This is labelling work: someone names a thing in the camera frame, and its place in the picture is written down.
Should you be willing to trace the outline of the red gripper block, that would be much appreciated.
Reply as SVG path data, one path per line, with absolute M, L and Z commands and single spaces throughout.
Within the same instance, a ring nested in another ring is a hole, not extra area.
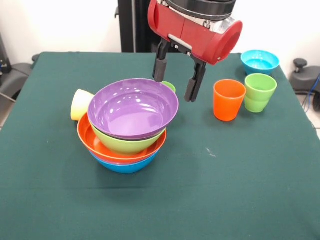
M 195 102 L 206 73 L 206 65 L 215 65 L 228 57 L 236 46 L 243 23 L 231 17 L 234 0 L 152 0 L 148 7 L 149 27 L 160 41 L 153 68 L 157 83 L 164 80 L 169 42 L 190 49 L 194 74 L 189 79 L 184 100 Z

